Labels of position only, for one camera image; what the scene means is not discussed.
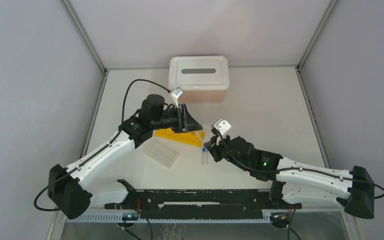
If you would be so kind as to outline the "yellow test tube rack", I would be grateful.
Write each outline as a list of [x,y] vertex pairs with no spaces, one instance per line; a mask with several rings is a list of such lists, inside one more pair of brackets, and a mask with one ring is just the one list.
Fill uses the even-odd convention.
[[156,130],[154,136],[201,148],[205,138],[205,132],[199,130],[175,133],[171,128],[167,128]]

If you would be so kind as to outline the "pink plastic bin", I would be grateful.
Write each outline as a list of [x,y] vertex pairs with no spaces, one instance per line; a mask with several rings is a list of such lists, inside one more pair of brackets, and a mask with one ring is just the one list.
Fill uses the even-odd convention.
[[218,103],[225,97],[225,90],[187,90],[179,97],[180,103]]

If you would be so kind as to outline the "white plastic bin lid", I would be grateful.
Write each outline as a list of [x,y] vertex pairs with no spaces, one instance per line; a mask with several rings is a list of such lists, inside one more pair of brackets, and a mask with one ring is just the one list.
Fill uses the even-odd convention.
[[228,60],[222,55],[173,57],[168,86],[184,91],[225,91],[230,86]]

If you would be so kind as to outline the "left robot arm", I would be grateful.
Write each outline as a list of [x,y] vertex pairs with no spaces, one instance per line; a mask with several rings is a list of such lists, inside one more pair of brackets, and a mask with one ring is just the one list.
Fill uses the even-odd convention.
[[[98,148],[65,167],[53,166],[49,170],[48,185],[36,195],[33,206],[43,212],[61,211],[70,220],[99,205],[118,203],[125,209],[133,207],[137,196],[126,187],[109,185],[93,189],[90,185],[101,171],[136,150],[160,129],[179,134],[201,131],[203,126],[191,116],[186,104],[169,105],[163,96],[150,94]],[[47,195],[55,208],[38,205],[42,194]]]

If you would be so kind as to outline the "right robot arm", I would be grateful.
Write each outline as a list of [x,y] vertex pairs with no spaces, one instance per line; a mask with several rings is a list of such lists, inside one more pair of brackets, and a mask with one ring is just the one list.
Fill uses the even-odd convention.
[[343,208],[361,219],[375,216],[375,183],[364,167],[340,170],[312,166],[256,149],[240,136],[214,136],[203,146],[215,162],[226,160],[259,181],[271,181],[269,203],[275,208],[307,204]]

